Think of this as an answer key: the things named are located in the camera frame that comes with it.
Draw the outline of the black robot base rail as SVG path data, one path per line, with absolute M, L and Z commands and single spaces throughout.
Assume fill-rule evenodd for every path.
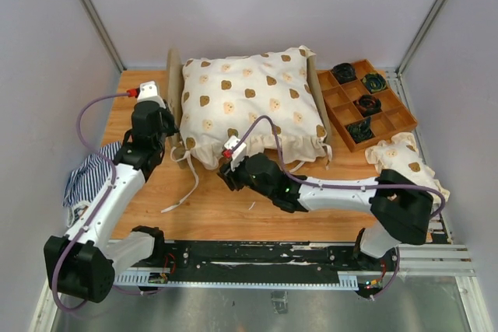
M 377 279 L 395 268 L 391 255 L 369 259 L 354 244 L 312 242 L 167 241 L 165 257 L 144 260 L 128 269 L 155 270 L 162 275 L 200 267 L 306 266 L 338 274 Z

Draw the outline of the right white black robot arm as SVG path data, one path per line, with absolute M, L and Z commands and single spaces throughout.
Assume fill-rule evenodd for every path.
M 286 173 L 258 153 L 237 165 L 222 165 L 219 176 L 229 189 L 247 187 L 289 213 L 338 209 L 372 215 L 377 222 L 359 234 L 359 245 L 352 251 L 354 264 L 363 270 L 401 243 L 426 242 L 433 196 L 392 169 L 363 180 L 320 180 Z

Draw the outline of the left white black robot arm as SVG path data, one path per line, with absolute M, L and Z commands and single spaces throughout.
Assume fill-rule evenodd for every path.
M 58 308 L 66 308 L 61 294 L 83 303 L 102 302 L 115 277 L 132 265 L 165 264 L 164 234 L 157 227 L 137 226 L 116 244 L 109 239 L 132 198 L 162 163 L 166 138 L 177 132 L 174 117 L 160 96 L 137 101 L 132 127 L 116 157 L 105 159 L 110 176 L 83 217 L 66 234 L 51 236 L 44 245 L 48 284 Z

